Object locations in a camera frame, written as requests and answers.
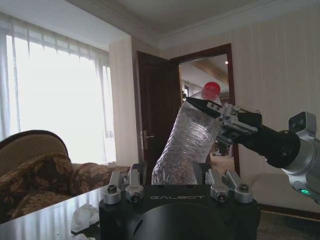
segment sheer curtain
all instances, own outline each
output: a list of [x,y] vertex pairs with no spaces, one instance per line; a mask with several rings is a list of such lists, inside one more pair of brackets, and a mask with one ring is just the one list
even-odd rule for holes
[[51,131],[73,163],[116,161],[108,53],[0,14],[0,138]]

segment crown molding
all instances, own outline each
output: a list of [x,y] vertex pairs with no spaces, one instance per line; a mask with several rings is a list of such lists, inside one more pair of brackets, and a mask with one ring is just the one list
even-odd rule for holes
[[159,48],[160,34],[136,19],[123,7],[107,0],[66,0],[143,42]]
[[178,30],[159,34],[116,2],[108,0],[66,1],[159,50],[192,43],[320,4],[320,0],[259,0]]
[[163,34],[159,48],[165,50],[192,43],[315,4],[320,4],[320,0],[260,0]]

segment baseboard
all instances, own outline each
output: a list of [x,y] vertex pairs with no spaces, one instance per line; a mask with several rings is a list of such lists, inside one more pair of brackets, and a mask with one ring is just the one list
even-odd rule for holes
[[259,206],[262,211],[320,222],[320,213],[317,213],[317,212],[303,211],[303,210],[297,210],[297,209],[286,208],[281,206],[272,206],[272,205],[266,205],[266,204],[259,204]]

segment door handle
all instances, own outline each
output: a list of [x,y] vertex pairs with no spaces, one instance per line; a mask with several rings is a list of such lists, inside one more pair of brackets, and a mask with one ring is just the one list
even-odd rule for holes
[[147,130],[143,131],[143,149],[144,150],[148,150],[148,139],[153,139],[155,137],[155,135],[150,135],[147,136],[148,132]]

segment patterned cushion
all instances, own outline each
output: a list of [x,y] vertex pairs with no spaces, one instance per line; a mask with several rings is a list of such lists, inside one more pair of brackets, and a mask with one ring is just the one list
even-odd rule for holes
[[28,194],[12,213],[12,219],[22,217],[70,198],[71,196],[58,194],[51,191],[39,191]]
[[113,171],[129,172],[128,166],[107,166],[96,163],[82,164],[73,174],[70,183],[72,196],[84,194],[109,184]]
[[27,194],[29,169],[37,162],[33,159],[0,177],[0,224],[9,220],[12,212]]
[[50,153],[37,158],[36,164],[29,171],[32,187],[38,190],[69,194],[72,164],[63,153]]

